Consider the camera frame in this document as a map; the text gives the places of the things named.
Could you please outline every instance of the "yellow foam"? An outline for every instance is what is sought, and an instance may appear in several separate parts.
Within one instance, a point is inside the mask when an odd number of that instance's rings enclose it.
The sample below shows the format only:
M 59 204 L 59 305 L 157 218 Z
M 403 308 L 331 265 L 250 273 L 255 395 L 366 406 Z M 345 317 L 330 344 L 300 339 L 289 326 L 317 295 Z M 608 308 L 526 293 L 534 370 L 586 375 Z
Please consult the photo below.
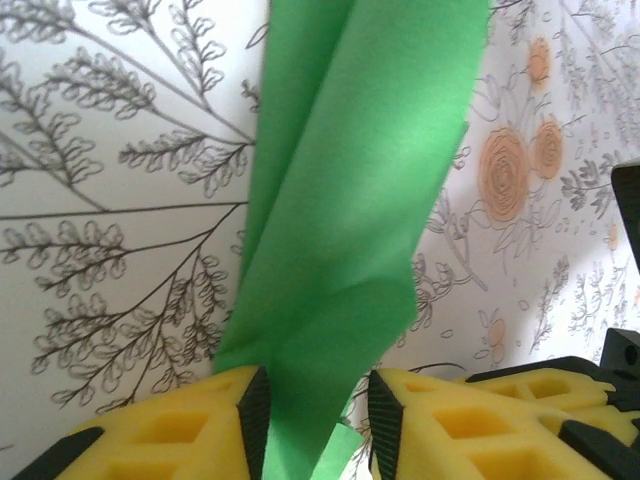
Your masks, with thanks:
M 93 419 L 105 433 L 59 480 L 249 479 L 236 404 L 257 371 L 241 367 Z
M 465 385 L 558 408 L 576 420 L 608 431 L 627 446 L 638 434 L 631 421 L 639 418 L 640 412 L 621 413 L 607 405 L 606 392 L 615 388 L 580 373 L 543 368 Z
M 570 418 L 558 408 L 402 370 L 378 373 L 404 406 L 398 480 L 608 478 L 557 437 Z

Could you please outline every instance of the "green ribbon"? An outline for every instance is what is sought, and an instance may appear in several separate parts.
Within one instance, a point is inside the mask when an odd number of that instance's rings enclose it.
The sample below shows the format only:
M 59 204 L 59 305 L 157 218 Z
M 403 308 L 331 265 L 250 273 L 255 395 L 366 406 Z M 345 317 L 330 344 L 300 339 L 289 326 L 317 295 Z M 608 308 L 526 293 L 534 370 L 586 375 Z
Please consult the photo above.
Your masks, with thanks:
M 415 318 L 411 256 L 464 130 L 487 13 L 274 2 L 243 280 L 216 358 L 267 366 L 267 479 L 311 477 L 351 389 Z

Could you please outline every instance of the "black rubber edge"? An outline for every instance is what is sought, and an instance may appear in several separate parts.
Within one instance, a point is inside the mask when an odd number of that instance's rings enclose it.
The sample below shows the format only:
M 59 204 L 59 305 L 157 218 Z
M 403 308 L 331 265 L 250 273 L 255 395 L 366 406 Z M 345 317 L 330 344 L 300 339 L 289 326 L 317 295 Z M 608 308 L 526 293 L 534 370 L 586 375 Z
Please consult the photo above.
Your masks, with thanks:
M 260 480 L 271 418 L 271 387 L 265 367 L 255 373 L 237 408 L 249 477 Z
M 576 420 L 562 424 L 560 439 L 614 480 L 640 478 L 640 454 L 609 432 Z
M 13 477 L 13 480 L 55 480 L 103 433 L 103 428 L 91 427 L 58 440 Z
M 631 423 L 633 423 L 633 426 L 636 427 L 636 430 L 638 430 L 636 439 L 631 444 L 631 450 L 633 450 L 634 452 L 640 453 L 640 418 L 631 420 Z
M 584 375 L 588 375 L 594 380 L 601 381 L 601 372 L 595 363 L 580 357 L 561 357 L 553 358 L 551 360 L 544 360 L 542 362 L 529 363 L 526 365 L 518 365 L 516 367 L 508 367 L 502 368 L 500 370 L 476 373 L 467 378 L 466 382 L 482 382 L 485 380 L 492 380 L 494 378 L 515 375 L 517 373 L 531 372 L 533 370 L 539 370 L 541 368 L 555 368 L 557 370 L 564 370 L 566 372 L 582 373 Z
M 375 370 L 369 374 L 367 405 L 373 437 L 372 452 L 375 452 L 378 460 L 380 478 L 395 480 L 400 458 L 404 407 Z
M 640 382 L 618 380 L 612 383 L 616 391 L 607 392 L 607 405 L 613 405 L 621 412 L 640 410 Z
M 640 334 L 633 330 L 608 329 L 600 367 L 637 380 L 640 376 Z
M 640 269 L 640 165 L 620 165 L 611 172 L 611 185 Z

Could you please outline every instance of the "orange flower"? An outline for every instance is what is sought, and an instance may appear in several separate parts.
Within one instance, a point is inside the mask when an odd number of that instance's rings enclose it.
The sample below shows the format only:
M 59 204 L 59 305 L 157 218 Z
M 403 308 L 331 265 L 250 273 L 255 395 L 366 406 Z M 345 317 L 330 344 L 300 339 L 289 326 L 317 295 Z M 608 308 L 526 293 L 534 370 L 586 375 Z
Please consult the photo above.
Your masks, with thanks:
M 516 218 L 527 199 L 529 169 L 518 132 L 509 128 L 491 132 L 478 174 L 478 188 L 489 217 L 497 222 Z
M 615 223 L 609 225 L 607 238 L 605 238 L 604 241 L 609 246 L 609 250 L 611 250 L 612 252 L 616 248 L 618 248 L 618 225 L 616 225 Z
M 544 88 L 549 80 L 551 52 L 544 38 L 538 38 L 529 50 L 529 78 L 536 90 Z
M 491 324 L 489 328 L 489 346 L 495 347 L 504 338 L 505 323 L 501 318 L 497 319 Z
M 505 350 L 502 340 L 505 329 L 506 324 L 501 318 L 498 318 L 491 324 L 491 327 L 489 327 L 488 340 L 489 346 L 491 347 L 491 361 L 496 365 L 504 359 Z
M 564 139 L 560 128 L 553 120 L 538 128 L 535 139 L 534 168 L 542 178 L 555 177 L 562 165 Z

